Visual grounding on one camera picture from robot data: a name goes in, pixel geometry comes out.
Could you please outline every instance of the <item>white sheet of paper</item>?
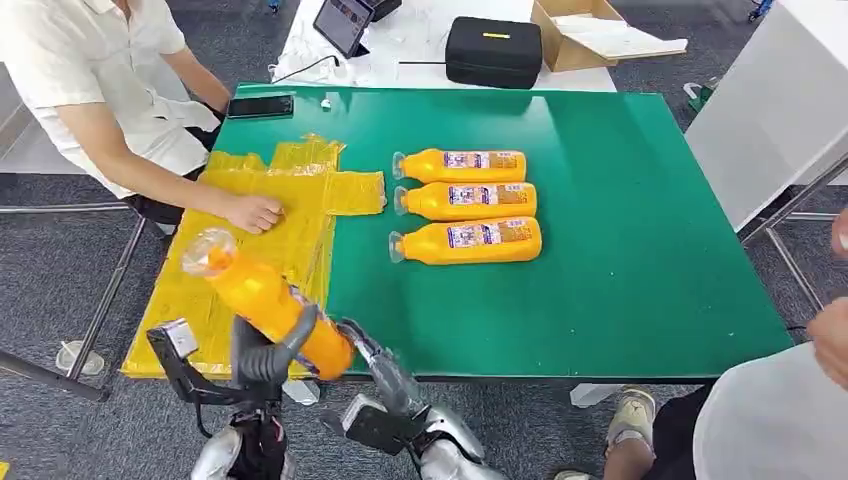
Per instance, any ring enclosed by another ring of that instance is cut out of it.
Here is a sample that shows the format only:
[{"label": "white sheet of paper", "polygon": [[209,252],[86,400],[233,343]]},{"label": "white sheet of paper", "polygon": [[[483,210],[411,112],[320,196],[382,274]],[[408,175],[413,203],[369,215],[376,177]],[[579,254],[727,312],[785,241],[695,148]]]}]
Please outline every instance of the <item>white sheet of paper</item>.
[{"label": "white sheet of paper", "polygon": [[683,53],[689,40],[660,40],[636,28],[622,32],[572,33],[568,37],[605,58],[644,57]]},{"label": "white sheet of paper", "polygon": [[554,21],[554,24],[563,35],[568,35],[570,33],[618,32],[629,28],[627,22],[624,20],[594,18],[591,13],[563,15],[560,17],[553,17],[551,20]]},{"label": "white sheet of paper", "polygon": [[686,39],[662,40],[623,20],[594,18],[591,14],[563,15],[552,20],[563,35],[609,59],[682,53],[689,43]]}]

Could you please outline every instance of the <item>black case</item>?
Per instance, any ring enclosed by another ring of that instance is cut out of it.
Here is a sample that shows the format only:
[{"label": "black case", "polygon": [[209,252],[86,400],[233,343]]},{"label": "black case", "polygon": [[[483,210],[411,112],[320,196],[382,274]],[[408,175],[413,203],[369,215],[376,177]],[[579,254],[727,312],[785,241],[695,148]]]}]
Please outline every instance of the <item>black case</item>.
[{"label": "black case", "polygon": [[448,78],[457,83],[532,88],[542,69],[535,23],[457,17],[445,47]]}]

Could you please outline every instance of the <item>shoe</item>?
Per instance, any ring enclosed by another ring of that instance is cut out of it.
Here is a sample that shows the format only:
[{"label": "shoe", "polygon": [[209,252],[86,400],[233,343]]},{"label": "shoe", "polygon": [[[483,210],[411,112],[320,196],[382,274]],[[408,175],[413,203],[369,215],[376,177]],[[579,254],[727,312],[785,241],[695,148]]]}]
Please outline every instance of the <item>shoe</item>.
[{"label": "shoe", "polygon": [[598,480],[588,473],[578,472],[577,470],[563,470],[556,474],[554,480]]},{"label": "shoe", "polygon": [[624,432],[636,432],[653,452],[656,400],[650,393],[637,387],[625,388],[622,393],[624,396],[618,402],[618,409],[607,432],[607,446],[612,447]]}]

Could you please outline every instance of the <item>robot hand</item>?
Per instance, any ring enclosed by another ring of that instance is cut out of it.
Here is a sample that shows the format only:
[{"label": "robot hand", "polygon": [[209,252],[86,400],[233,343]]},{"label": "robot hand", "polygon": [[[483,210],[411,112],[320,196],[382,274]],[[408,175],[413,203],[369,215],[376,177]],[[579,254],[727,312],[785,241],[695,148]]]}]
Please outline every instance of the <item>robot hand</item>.
[{"label": "robot hand", "polygon": [[423,480],[506,480],[486,466],[483,446],[465,422],[448,408],[427,404],[389,350],[352,320],[338,326],[367,362],[382,403],[357,395],[341,419],[324,418],[328,427],[391,455],[407,450]]},{"label": "robot hand", "polygon": [[[189,364],[187,357],[197,350],[197,343],[185,320],[147,332],[171,386],[180,399],[195,405],[198,428],[209,438],[192,470],[192,480],[294,478],[280,418],[282,384],[289,364],[312,333],[317,315],[315,305],[304,307],[295,327],[277,344],[244,318],[236,317],[231,351],[238,389],[209,382]],[[239,410],[230,424],[213,436],[203,427],[201,405],[236,405]]]}]

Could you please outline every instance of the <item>gray carpet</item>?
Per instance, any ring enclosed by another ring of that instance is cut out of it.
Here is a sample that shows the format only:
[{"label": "gray carpet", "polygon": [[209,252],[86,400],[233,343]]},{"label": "gray carpet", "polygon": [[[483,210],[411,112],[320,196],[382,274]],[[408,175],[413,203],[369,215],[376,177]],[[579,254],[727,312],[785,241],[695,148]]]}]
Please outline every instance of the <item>gray carpet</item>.
[{"label": "gray carpet", "polygon": [[[287,3],[271,16],[264,0],[170,0],[174,16],[198,57],[230,85],[264,81],[265,66],[282,49],[296,8]],[[747,2],[693,1],[687,5],[614,2],[631,23],[656,35],[690,38],[690,53],[675,58],[622,63],[612,71],[621,90],[660,91],[682,128],[691,121],[680,86],[721,73],[753,27],[744,23]],[[93,180],[72,176],[0,175],[0,204],[103,201]],[[848,190],[831,188],[815,199],[821,211],[846,204]],[[59,341],[78,338],[93,313],[133,225],[127,212],[73,216],[0,216],[0,339],[4,348],[51,366]],[[832,258],[827,227],[787,225],[786,243],[810,273],[823,298],[845,294],[846,264]],[[193,412],[161,381],[129,380],[116,373],[144,311],[164,247],[155,231],[142,237],[118,299],[96,345],[108,374],[91,379],[112,388],[104,404],[92,404],[0,373],[0,460],[12,462],[18,479],[186,478],[203,438]],[[804,324],[812,310],[767,242],[749,256],[789,325]],[[798,339],[802,333],[796,333]],[[557,468],[599,472],[602,439],[614,399],[579,410],[570,406],[568,382],[432,383],[427,395],[464,415],[488,447],[491,463],[511,478],[549,479]],[[661,401],[691,386],[651,387]],[[322,404],[285,406],[291,451],[304,479],[413,478],[402,457],[378,455],[325,433],[321,409],[341,411],[365,383],[326,385]],[[204,410],[210,429],[227,411]]]}]

